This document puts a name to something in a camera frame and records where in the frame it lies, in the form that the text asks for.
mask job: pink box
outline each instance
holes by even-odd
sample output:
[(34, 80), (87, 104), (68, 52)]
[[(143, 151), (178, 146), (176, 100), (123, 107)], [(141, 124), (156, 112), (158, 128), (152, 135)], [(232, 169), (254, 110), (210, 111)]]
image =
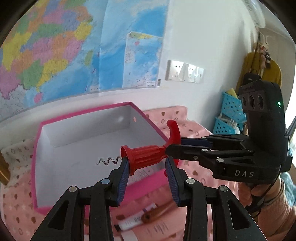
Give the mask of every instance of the pink box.
[[(93, 186), (119, 167), (98, 160), (116, 159), (120, 147), (163, 145), (166, 136), (133, 103), (119, 103), (59, 116), (39, 126), (32, 163), (34, 208), (47, 214), (72, 185)], [(139, 198), (168, 181), (164, 162), (137, 170), (123, 202)]]

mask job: map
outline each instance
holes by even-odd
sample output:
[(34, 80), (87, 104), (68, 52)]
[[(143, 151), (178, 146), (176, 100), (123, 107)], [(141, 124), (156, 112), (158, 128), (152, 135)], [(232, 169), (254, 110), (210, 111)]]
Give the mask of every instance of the map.
[(0, 121), (54, 100), (155, 87), (169, 0), (39, 0), (0, 48)]

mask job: metal spiral screw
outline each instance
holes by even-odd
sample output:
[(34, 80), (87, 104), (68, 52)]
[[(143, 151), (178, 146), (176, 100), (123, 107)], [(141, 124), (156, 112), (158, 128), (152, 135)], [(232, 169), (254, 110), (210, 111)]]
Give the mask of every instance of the metal spiral screw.
[(122, 157), (121, 156), (118, 156), (116, 157), (116, 159), (114, 160), (112, 157), (108, 157), (107, 161), (105, 161), (103, 158), (100, 158), (99, 159), (99, 162), (97, 163), (97, 165), (100, 164), (100, 162), (103, 162), (105, 166), (107, 166), (109, 164), (109, 162), (113, 162), (114, 164), (117, 164), (118, 163), (118, 160), (121, 159), (122, 160)]

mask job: red plastic cap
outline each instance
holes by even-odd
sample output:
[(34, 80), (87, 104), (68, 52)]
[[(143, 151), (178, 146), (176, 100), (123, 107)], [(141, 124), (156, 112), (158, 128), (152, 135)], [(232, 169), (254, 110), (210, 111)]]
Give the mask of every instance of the red plastic cap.
[(148, 167), (159, 163), (166, 158), (165, 149), (171, 144), (181, 144), (181, 136), (177, 123), (174, 120), (168, 120), (167, 125), (170, 129), (170, 138), (163, 146), (144, 146), (130, 149), (128, 146), (121, 147), (121, 156), (128, 157), (130, 164), (130, 175), (132, 176), (137, 169)]

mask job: blue plastic basket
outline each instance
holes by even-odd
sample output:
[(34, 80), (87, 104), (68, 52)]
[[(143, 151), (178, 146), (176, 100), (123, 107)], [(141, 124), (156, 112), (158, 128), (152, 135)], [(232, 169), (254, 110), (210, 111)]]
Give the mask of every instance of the blue plastic basket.
[(237, 127), (239, 128), (239, 130), (242, 132), (243, 128), (244, 128), (244, 123), (240, 122), (237, 123)]
[(220, 119), (216, 118), (213, 134), (235, 134), (235, 129)]
[(237, 123), (244, 123), (247, 121), (246, 114), (242, 110), (241, 100), (227, 93), (223, 93), (221, 113)]

